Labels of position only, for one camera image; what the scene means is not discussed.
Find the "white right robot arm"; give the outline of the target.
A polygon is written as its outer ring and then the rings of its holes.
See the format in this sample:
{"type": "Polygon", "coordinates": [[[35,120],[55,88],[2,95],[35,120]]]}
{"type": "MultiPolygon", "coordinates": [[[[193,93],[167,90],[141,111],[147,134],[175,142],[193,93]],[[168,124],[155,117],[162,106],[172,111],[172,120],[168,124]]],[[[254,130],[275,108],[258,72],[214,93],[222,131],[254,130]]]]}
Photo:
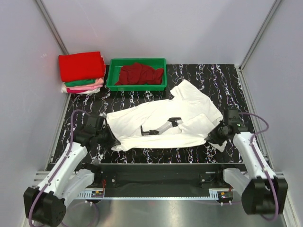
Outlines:
{"type": "Polygon", "coordinates": [[[239,193],[246,214],[274,220],[283,212],[288,184],[268,165],[254,137],[242,123],[220,122],[208,133],[206,141],[212,144],[221,146],[230,139],[240,152],[248,173],[244,175],[237,168],[227,168],[215,175],[215,182],[222,188],[230,185],[239,193]]]}

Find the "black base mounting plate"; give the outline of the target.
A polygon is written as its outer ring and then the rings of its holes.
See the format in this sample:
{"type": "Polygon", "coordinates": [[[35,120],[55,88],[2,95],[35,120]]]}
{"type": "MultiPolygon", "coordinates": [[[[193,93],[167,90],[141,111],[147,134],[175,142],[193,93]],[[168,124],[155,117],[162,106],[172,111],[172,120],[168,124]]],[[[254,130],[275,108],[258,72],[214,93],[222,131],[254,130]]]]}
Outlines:
{"type": "Polygon", "coordinates": [[[190,192],[228,189],[223,170],[246,171],[243,163],[213,164],[99,164],[105,191],[190,192]]]}

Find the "dark red crumpled t-shirt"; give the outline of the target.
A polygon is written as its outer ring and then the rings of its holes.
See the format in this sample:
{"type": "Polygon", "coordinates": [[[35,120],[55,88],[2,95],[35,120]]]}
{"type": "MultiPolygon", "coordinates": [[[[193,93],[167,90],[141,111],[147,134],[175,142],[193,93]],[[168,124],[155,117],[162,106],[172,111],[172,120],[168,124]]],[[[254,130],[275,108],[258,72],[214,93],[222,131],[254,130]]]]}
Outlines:
{"type": "Polygon", "coordinates": [[[154,69],[151,66],[136,62],[121,68],[119,80],[115,85],[160,85],[163,74],[164,68],[154,69]]]}

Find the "red folded t-shirt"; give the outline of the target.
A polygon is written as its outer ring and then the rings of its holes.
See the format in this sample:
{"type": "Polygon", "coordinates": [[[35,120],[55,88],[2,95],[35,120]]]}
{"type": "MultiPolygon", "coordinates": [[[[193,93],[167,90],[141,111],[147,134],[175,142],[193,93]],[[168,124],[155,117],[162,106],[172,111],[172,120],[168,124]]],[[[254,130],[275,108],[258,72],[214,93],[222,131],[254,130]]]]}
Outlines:
{"type": "Polygon", "coordinates": [[[58,56],[62,82],[103,78],[106,64],[100,52],[83,52],[58,56]]]}

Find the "white printed t-shirt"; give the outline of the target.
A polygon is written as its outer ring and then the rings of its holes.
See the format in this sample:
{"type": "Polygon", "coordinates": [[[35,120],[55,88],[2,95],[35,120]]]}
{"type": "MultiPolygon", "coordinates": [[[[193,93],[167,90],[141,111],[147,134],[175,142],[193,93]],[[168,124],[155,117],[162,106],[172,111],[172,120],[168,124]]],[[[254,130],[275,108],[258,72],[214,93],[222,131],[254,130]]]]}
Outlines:
{"type": "Polygon", "coordinates": [[[151,101],[107,114],[120,142],[113,151],[132,148],[186,148],[205,144],[208,133],[223,119],[211,99],[183,80],[173,99],[151,101]]]}

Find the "green plastic bin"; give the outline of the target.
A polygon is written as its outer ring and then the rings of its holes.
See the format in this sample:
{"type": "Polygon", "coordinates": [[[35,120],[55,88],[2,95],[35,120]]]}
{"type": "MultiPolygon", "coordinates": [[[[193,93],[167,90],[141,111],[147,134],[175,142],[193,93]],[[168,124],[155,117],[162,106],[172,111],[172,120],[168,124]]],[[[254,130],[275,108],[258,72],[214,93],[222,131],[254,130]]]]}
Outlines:
{"type": "Polygon", "coordinates": [[[163,91],[167,86],[164,58],[114,58],[110,61],[110,91],[163,91]]]}

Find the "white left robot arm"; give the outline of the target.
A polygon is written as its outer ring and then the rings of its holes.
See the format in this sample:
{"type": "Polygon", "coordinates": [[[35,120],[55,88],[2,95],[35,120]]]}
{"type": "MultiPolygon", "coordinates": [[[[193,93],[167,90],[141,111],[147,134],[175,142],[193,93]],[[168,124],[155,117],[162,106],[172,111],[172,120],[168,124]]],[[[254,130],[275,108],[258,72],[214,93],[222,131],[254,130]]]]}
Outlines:
{"type": "Polygon", "coordinates": [[[95,144],[112,147],[119,144],[109,125],[100,128],[84,126],[71,133],[71,142],[49,174],[36,187],[28,187],[24,207],[29,225],[57,227],[64,219],[70,203],[87,187],[105,185],[101,168],[85,164],[75,176],[75,168],[95,144]]]}

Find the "green folded t-shirt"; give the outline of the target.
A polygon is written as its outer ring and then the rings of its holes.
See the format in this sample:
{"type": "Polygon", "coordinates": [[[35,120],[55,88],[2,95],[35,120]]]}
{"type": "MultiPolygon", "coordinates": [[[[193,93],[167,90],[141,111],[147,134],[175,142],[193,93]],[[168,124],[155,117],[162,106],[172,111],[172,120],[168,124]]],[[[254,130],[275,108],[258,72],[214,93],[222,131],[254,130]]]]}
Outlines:
{"type": "Polygon", "coordinates": [[[78,86],[86,86],[95,83],[95,79],[84,79],[84,80],[77,80],[72,82],[65,82],[66,87],[78,87],[78,86]]]}

